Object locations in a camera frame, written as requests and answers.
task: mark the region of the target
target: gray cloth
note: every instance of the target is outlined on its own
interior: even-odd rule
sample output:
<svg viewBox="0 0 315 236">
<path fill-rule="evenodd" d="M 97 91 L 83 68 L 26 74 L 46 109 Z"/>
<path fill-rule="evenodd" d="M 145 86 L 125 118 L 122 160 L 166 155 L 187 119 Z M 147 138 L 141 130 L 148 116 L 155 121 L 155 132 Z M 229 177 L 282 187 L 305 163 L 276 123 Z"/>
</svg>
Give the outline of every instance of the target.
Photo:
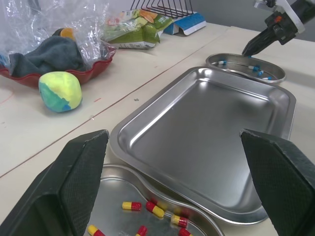
<svg viewBox="0 0 315 236">
<path fill-rule="evenodd" d="M 23 77 L 28 74 L 40 75 L 52 71 L 85 71 L 76 43 L 67 37 L 51 36 L 44 40 L 34 51 L 22 55 L 10 54 L 10 75 Z"/>
</svg>

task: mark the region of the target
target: white table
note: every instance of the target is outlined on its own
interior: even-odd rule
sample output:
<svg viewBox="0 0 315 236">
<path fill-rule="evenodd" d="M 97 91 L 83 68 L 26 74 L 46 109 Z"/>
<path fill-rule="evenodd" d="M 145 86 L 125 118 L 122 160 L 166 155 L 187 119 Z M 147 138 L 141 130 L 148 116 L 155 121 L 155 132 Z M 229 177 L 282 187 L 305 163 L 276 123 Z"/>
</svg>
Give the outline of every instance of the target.
<svg viewBox="0 0 315 236">
<path fill-rule="evenodd" d="M 183 72 L 194 66 L 205 65 L 205 59 L 214 53 L 241 53 L 246 43 L 256 34 L 257 32 L 245 29 L 227 29 L 208 25 L 206 29 L 189 37 L 164 35 L 162 43 L 153 50 L 121 50 L 115 56 L 115 62 L 107 72 L 83 86 L 83 98 L 86 102 L 82 107 L 73 113 L 64 115 L 46 112 L 44 108 L 41 108 L 40 98 L 36 97 L 38 95 L 35 91 L 7 82 L 8 86 L 14 88 L 15 96 L 18 97 L 14 98 L 17 108 L 11 108 L 12 111 L 5 118 L 8 121 L 17 122 L 17 120 L 23 120 L 23 118 L 18 119 L 17 116 L 22 111 L 25 112 L 24 119 L 28 120 L 25 121 L 25 125 L 28 127 L 23 128 L 23 125 L 20 124 L 19 128 L 23 128 L 23 135 L 21 134 L 21 137 L 16 139 L 24 138 L 27 140 L 27 144 L 23 144 L 18 148 L 19 150 L 16 150 L 17 148 L 14 148 L 16 144 L 11 144 L 9 140 L 6 141 L 2 134 L 3 128 L 0 128 L 0 147 L 1 150 L 6 148 L 5 153 L 10 158 L 15 158 L 18 154 L 23 157 L 19 158 L 19 161 L 14 159 L 14 165 L 19 165 L 21 161 L 23 162 L 29 157 L 32 158 L 0 178 L 0 189 L 2 193 L 5 193 L 0 195 L 0 222 L 12 210 L 37 174 L 56 159 L 69 140 L 100 129 L 108 129 L 111 132 L 118 122 Z M 177 43 L 178 49 L 174 49 L 173 43 Z M 285 46 L 275 43 L 259 54 L 257 58 L 275 63 L 286 71 L 288 80 L 281 86 L 292 92 L 298 101 L 291 141 L 315 162 L 312 151 L 312 144 L 315 142 L 315 126 L 312 123 L 315 120 L 313 102 L 315 100 L 315 78 L 312 74 L 315 43 L 301 40 L 293 40 Z M 26 112 L 27 110 L 19 111 L 18 108 L 22 108 L 22 106 L 18 102 L 22 102 L 23 106 L 27 106 L 31 110 L 29 112 Z M 36 102 L 37 106 L 32 107 L 32 102 Z M 29 121 L 36 117 L 40 128 L 37 127 L 35 121 Z M 69 122 L 75 122 L 78 125 L 69 127 Z M 44 137 L 34 135 L 40 131 Z M 18 128 L 12 128 L 12 132 L 14 134 L 7 133 L 11 138 L 20 134 Z M 10 162 L 10 160 L 6 157 L 1 162 Z M 105 156 L 105 163 L 109 162 L 120 163 L 110 148 L 107 149 Z M 225 223 L 220 223 L 220 226 L 226 236 L 277 235 L 270 220 L 246 227 L 230 226 Z"/>
</svg>

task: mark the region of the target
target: tray rim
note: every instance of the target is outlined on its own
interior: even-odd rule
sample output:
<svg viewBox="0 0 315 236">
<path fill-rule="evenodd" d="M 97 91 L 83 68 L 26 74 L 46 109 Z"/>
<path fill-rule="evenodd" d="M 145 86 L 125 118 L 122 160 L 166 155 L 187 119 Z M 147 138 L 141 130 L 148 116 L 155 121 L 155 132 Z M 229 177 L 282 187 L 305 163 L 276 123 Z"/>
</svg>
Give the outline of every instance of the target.
<svg viewBox="0 0 315 236">
<path fill-rule="evenodd" d="M 132 168 L 130 168 L 128 166 L 117 165 L 117 164 L 104 164 L 103 165 L 103 170 L 104 170 L 104 168 L 113 168 L 113 167 L 114 168 L 125 169 L 125 170 L 131 172 L 133 175 L 135 175 L 140 180 L 140 182 L 146 187 L 146 189 L 148 189 L 150 192 L 152 192 L 153 194 L 157 195 L 161 199 L 164 199 L 165 201 L 170 202 L 170 203 L 175 204 L 175 205 L 178 205 L 178 206 L 182 206 L 182 207 L 186 207 L 186 208 L 192 209 L 195 212 L 201 214 L 207 221 L 209 221 L 209 223 L 212 225 L 212 227 L 217 231 L 218 236 L 225 236 L 225 234 L 220 229 L 220 227 L 216 224 L 216 222 L 209 215 L 207 215 L 205 212 L 203 212 L 202 210 L 198 209 L 197 207 L 195 207 L 193 205 L 177 201 L 177 200 L 169 197 L 165 193 L 157 190 L 141 174 L 139 174 L 137 172 L 137 170 L 134 170 L 134 169 L 132 169 Z M 101 177 L 100 177 L 100 180 L 102 181 L 103 179 L 106 179 L 106 178 L 103 177 L 103 173 L 102 173 Z"/>
<path fill-rule="evenodd" d="M 231 69 L 223 69 L 223 68 L 219 68 L 219 67 L 214 66 L 214 65 L 212 65 L 211 63 L 209 63 L 209 59 L 210 59 L 211 57 L 214 57 L 214 56 L 217 56 L 217 55 L 222 55 L 222 54 L 227 54 L 227 55 L 242 57 L 242 55 L 238 55 L 238 54 L 234 54 L 234 53 L 216 53 L 216 54 L 212 54 L 212 55 L 210 55 L 210 56 L 206 59 L 206 64 L 207 64 L 207 66 L 210 67 L 210 68 L 216 68 L 216 69 L 219 69 L 219 70 L 221 70 L 221 71 L 225 71 L 225 72 L 232 73 L 232 74 L 240 74 L 240 75 L 243 75 L 243 76 L 247 77 L 248 79 L 255 80 L 255 81 L 259 81 L 259 82 L 263 82 L 263 83 L 267 83 L 267 84 L 282 83 L 282 82 L 284 82 L 284 81 L 286 80 L 286 73 L 285 73 L 285 71 L 284 71 L 281 67 L 279 67 L 279 66 L 277 66 L 277 65 L 275 65 L 275 64 L 273 64 L 273 63 L 270 63 L 270 62 L 268 62 L 268 61 L 258 59 L 258 58 L 252 58 L 252 59 L 257 60 L 257 61 L 263 61 L 264 63 L 272 64 L 272 65 L 278 67 L 278 68 L 284 73 L 284 77 L 281 78 L 281 79 L 278 79 L 278 80 L 263 80 L 263 79 L 260 79 L 260 78 L 251 76 L 251 75 L 246 74 L 246 73 L 241 72 L 241 71 L 231 70 Z"/>
<path fill-rule="evenodd" d="M 119 122 L 111 132 L 109 145 L 110 145 L 113 153 L 117 157 L 119 157 L 121 160 L 128 163 L 129 165 L 131 165 L 132 167 L 134 167 L 138 171 L 149 176 L 150 178 L 154 179 L 155 181 L 162 184 L 166 188 L 168 188 L 168 189 L 172 190 L 173 192 L 179 194 L 180 196 L 184 197 L 185 199 L 187 199 L 191 203 L 195 204 L 196 206 L 198 206 L 200 209 L 202 209 L 206 213 L 210 214 L 211 216 L 218 218 L 224 222 L 233 224 L 233 225 L 252 225 L 252 224 L 260 223 L 260 222 L 262 222 L 268 218 L 268 215 L 262 206 L 259 207 L 256 211 L 252 211 L 249 213 L 235 213 L 235 212 L 230 211 L 229 213 L 232 217 L 229 217 L 229 218 L 228 217 L 222 217 L 219 214 L 217 214 L 215 211 L 216 210 L 222 210 L 223 208 L 221 208 L 218 205 L 206 200 L 205 198 L 203 198 L 199 194 L 196 194 L 194 191 L 186 188 L 185 186 L 176 183 L 176 181 L 173 180 L 172 178 L 170 178 L 169 176 L 161 175 L 153 167 L 151 167 L 151 166 L 145 164 L 144 162 L 134 158 L 133 156 L 129 155 L 127 152 L 124 152 L 120 148 L 120 145 L 118 142 L 118 135 L 119 135 L 120 131 L 125 126 L 127 126 L 130 122 L 132 122 L 149 105 L 154 103 L 157 99 L 159 99 L 167 91 L 169 91 L 170 88 L 172 88 L 177 83 L 179 83 L 184 77 L 186 77 L 188 74 L 190 74 L 196 70 L 199 70 L 199 69 L 213 70 L 213 71 L 216 71 L 217 73 L 225 73 L 225 74 L 228 74 L 232 77 L 239 77 L 241 79 L 247 80 L 246 78 L 237 76 L 236 74 L 231 74 L 229 72 L 222 71 L 218 68 L 207 68 L 204 66 L 193 67 L 193 68 L 187 70 L 182 75 L 180 75 L 177 79 L 172 81 L 165 88 L 163 88 L 160 92 L 158 92 L 156 95 L 154 95 L 152 98 L 150 98 L 147 102 L 145 102 L 142 106 L 140 106 L 138 109 L 136 109 L 134 112 L 132 112 L 129 116 L 127 116 L 125 119 L 123 119 L 121 122 Z M 254 81 L 254 80 L 249 80 L 249 83 L 257 83 L 259 85 L 262 84 L 258 81 Z M 282 87 L 272 85 L 272 84 L 264 84 L 264 86 L 271 86 L 271 87 L 274 87 L 276 89 L 279 89 L 279 90 L 283 91 L 285 94 L 287 94 L 287 96 L 290 99 L 290 103 L 289 103 L 289 107 L 288 107 L 288 111 L 287 111 L 287 117 L 290 117 L 290 119 L 286 119 L 285 124 L 283 126 L 283 129 L 285 130 L 285 132 L 283 132 L 283 134 L 281 136 L 281 138 L 288 140 L 290 137 L 290 133 L 291 133 L 292 125 L 293 125 L 293 117 L 294 117 L 295 106 L 296 106 L 296 98 L 294 97 L 294 95 L 291 92 L 289 92 L 288 90 L 286 90 Z M 210 205 L 211 209 L 208 209 L 208 208 L 204 207 L 203 205 L 207 205 L 207 206 Z"/>
</svg>

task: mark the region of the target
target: table surface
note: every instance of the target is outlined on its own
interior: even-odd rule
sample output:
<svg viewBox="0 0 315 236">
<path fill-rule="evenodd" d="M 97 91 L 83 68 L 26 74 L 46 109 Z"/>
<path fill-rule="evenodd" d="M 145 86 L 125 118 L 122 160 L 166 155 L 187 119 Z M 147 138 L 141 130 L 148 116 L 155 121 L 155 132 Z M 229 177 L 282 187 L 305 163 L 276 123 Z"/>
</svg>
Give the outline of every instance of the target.
<svg viewBox="0 0 315 236">
<path fill-rule="evenodd" d="M 108 70 L 82 86 L 83 103 L 65 114 L 49 112 L 38 91 L 0 80 L 0 223 L 34 178 L 65 144 L 84 133 L 115 125 L 191 67 L 204 66 L 215 53 L 240 54 L 257 32 L 208 24 L 188 36 L 162 35 L 152 50 L 118 50 Z M 297 98 L 290 140 L 313 162 L 315 142 L 315 43 L 274 43 L 256 58 L 283 68 L 281 87 Z M 122 164 L 108 147 L 105 163 Z M 219 223 L 226 236 L 276 236 L 270 220 L 253 226 Z"/>
</svg>

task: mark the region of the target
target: transparent plastic wrap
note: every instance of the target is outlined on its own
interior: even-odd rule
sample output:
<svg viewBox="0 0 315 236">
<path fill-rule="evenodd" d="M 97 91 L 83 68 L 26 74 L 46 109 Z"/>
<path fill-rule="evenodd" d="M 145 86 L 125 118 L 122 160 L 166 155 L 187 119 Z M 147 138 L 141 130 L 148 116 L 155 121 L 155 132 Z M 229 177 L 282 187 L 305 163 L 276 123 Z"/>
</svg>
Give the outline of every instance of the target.
<svg viewBox="0 0 315 236">
<path fill-rule="evenodd" d="M 135 31 L 138 27 L 144 26 L 146 22 L 141 22 L 132 14 L 131 11 L 113 13 L 106 16 L 104 25 L 103 40 L 109 42 L 126 33 Z"/>
<path fill-rule="evenodd" d="M 110 28 L 108 22 L 106 22 L 104 33 L 106 37 L 105 40 L 119 48 L 152 48 L 160 41 L 160 35 L 163 30 L 173 23 L 173 19 L 170 17 L 143 9 L 126 11 L 121 14 L 122 17 L 120 17 L 117 22 L 119 22 L 119 24 L 124 23 L 128 26 L 131 26 L 130 23 L 132 22 L 135 28 L 127 32 L 126 27 L 123 28 L 123 30 L 119 30 L 123 26 L 112 26 L 112 28 Z M 124 35 L 109 38 L 109 36 L 114 36 L 116 31 L 118 33 L 124 31 Z"/>
<path fill-rule="evenodd" d="M 112 45 L 110 43 L 107 43 L 106 41 L 101 40 L 100 44 L 100 53 L 101 53 L 101 59 L 102 60 L 109 60 L 111 59 L 114 54 L 117 51 L 117 47 L 115 45 Z"/>
<path fill-rule="evenodd" d="M 9 65 L 9 56 L 8 56 L 8 49 L 6 47 L 5 34 L 0 32 L 0 68 L 8 67 Z"/>
<path fill-rule="evenodd" d="M 0 54 L 23 55 L 35 50 L 62 28 L 72 28 L 87 68 L 103 58 L 100 40 L 104 33 L 107 0 L 1 0 L 8 34 L 0 44 Z"/>
</svg>

